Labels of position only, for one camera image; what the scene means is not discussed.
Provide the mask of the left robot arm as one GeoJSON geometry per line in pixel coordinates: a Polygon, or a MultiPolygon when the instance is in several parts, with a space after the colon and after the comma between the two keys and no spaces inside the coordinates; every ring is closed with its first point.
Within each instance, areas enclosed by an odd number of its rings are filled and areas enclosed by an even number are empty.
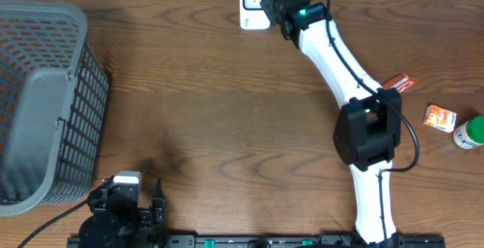
{"type": "Polygon", "coordinates": [[[88,196],[92,216],[79,229],[81,247],[164,247],[158,229],[165,222],[162,182],[157,180],[152,205],[138,205],[140,187],[106,178],[88,196]]]}

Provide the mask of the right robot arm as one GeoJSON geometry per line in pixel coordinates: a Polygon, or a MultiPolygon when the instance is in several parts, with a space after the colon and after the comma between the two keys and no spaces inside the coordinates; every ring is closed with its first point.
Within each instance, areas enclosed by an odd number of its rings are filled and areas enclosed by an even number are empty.
{"type": "Polygon", "coordinates": [[[392,221],[389,176],[400,143],[401,98],[371,78],[341,39],[329,3],[261,0],[262,10],[286,40],[307,56],[329,86],[340,112],[333,140],[355,187],[355,230],[365,246],[388,244],[392,221]]]}

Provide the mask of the small orange snack box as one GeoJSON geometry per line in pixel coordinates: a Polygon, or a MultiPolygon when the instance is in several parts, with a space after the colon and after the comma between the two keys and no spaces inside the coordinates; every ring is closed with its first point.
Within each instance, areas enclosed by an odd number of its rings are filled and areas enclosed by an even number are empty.
{"type": "Polygon", "coordinates": [[[423,124],[446,133],[455,130],[456,112],[431,104],[426,108],[423,124]]]}

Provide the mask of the orange Top chocolate bar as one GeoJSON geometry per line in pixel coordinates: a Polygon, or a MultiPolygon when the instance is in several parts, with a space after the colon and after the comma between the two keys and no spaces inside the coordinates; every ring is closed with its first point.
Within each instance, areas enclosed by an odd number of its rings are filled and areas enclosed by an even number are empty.
{"type": "Polygon", "coordinates": [[[398,93],[402,93],[404,90],[410,88],[417,82],[418,79],[416,77],[408,73],[401,73],[385,82],[382,87],[385,90],[394,88],[398,93]]]}

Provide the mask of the green lid white jar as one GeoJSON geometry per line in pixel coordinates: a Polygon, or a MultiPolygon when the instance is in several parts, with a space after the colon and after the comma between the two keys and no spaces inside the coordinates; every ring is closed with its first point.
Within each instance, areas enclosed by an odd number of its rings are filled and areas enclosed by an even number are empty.
{"type": "Polygon", "coordinates": [[[456,145],[463,149],[474,149],[483,146],[483,122],[483,116],[478,116],[458,126],[453,132],[453,139],[456,145]]]}

